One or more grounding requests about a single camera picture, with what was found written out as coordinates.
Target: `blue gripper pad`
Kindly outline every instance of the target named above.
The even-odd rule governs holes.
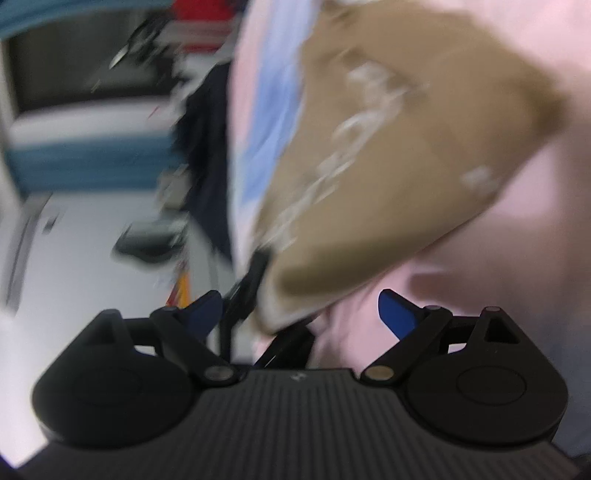
[[[382,290],[378,298],[380,319],[402,340],[418,325],[421,308],[392,290]]]

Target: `black tool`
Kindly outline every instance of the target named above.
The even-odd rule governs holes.
[[[165,308],[131,320],[103,312],[36,385],[33,407],[52,441],[20,474],[27,480],[47,472],[90,480],[579,474],[550,443],[566,408],[566,385],[506,313],[488,307],[479,317],[454,317],[387,295],[414,316],[415,328],[360,379],[346,369],[293,367],[309,354],[305,321],[281,332],[255,366],[241,371],[189,332],[188,311]],[[200,305],[218,300],[209,294]],[[225,305],[220,317],[232,303]],[[199,311],[190,311],[192,322]],[[452,343],[466,346],[447,353]],[[158,356],[134,345],[152,345]]]

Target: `black fabric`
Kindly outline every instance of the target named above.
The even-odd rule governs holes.
[[[175,128],[176,148],[191,172],[186,210],[213,246],[231,260],[228,228],[227,86],[230,63],[216,65],[186,103]]]

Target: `orange object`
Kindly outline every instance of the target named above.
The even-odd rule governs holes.
[[[187,261],[182,260],[178,264],[177,281],[174,284],[170,297],[168,297],[166,306],[183,309],[191,305],[191,303],[192,297],[189,269],[187,268]]]

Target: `light blue cloth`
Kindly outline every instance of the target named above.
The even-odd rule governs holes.
[[[262,200],[293,137],[301,102],[300,46],[316,21],[315,0],[274,2],[261,53],[251,135],[234,159],[238,208]]]

